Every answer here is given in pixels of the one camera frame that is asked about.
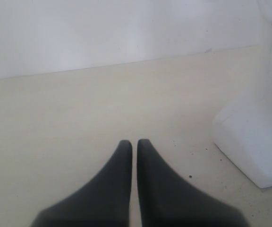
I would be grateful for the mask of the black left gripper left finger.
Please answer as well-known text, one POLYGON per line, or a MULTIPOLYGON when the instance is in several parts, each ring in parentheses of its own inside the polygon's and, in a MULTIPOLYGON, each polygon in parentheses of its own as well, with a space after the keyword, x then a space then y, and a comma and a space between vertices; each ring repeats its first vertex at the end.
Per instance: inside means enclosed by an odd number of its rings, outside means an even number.
POLYGON ((131 142, 121 140, 105 166, 82 188, 42 210, 33 227, 128 227, 131 142))

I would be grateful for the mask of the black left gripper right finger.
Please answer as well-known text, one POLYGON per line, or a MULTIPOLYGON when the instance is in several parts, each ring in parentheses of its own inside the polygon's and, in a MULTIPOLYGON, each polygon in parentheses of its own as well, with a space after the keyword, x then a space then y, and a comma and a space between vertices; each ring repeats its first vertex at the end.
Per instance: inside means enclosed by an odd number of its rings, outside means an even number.
POLYGON ((137 143, 137 187, 144 227, 245 227, 236 208, 179 176, 148 139, 137 143))

